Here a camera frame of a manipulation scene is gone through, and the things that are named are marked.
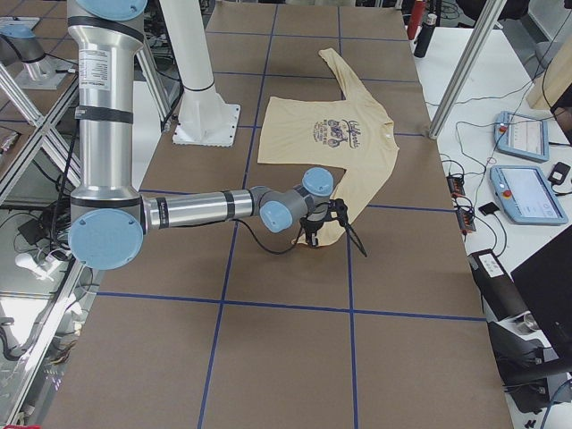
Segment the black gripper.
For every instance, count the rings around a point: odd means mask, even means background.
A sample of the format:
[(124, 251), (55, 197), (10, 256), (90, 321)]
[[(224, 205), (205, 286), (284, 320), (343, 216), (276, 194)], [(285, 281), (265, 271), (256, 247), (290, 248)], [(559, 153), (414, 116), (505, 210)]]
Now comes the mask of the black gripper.
[(319, 245), (317, 233), (325, 223), (333, 221), (332, 210), (333, 201), (329, 199), (326, 202), (317, 204), (312, 213), (299, 220), (300, 226), (307, 237), (308, 246), (316, 248)]

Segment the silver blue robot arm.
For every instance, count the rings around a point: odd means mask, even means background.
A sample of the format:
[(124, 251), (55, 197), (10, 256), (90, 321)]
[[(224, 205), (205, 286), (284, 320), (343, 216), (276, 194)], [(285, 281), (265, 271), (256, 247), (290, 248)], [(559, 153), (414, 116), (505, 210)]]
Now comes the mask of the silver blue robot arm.
[(71, 252), (82, 264), (112, 270), (140, 251), (148, 231), (259, 216), (280, 232), (293, 224), (310, 246), (331, 220), (332, 175), (305, 172), (293, 189), (264, 186), (144, 198), (132, 184), (134, 58), (145, 42), (143, 1), (71, 1), (68, 30), (79, 47), (81, 179), (71, 194)]

